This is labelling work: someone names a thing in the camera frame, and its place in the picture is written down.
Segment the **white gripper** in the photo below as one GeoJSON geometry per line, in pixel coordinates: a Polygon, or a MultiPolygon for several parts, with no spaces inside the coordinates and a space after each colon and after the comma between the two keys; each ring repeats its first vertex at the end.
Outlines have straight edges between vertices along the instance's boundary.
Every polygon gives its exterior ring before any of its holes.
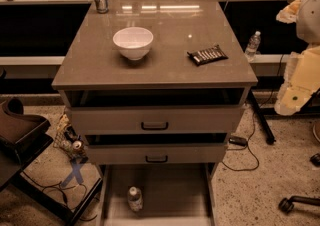
{"type": "MultiPolygon", "coordinates": [[[[276,20],[295,23],[302,0],[294,0],[280,10],[276,20]]],[[[277,114],[291,116],[299,112],[320,88],[320,46],[292,52],[286,63],[284,83],[281,85],[274,109],[277,114]]]]}

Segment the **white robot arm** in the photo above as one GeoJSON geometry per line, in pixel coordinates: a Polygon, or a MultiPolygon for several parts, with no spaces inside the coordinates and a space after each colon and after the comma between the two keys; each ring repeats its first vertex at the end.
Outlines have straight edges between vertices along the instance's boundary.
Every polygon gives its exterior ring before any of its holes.
{"type": "Polygon", "coordinates": [[[301,53],[290,54],[274,105],[277,114],[290,116],[320,89],[320,0],[294,0],[276,20],[295,23],[297,37],[308,43],[301,53]]]}

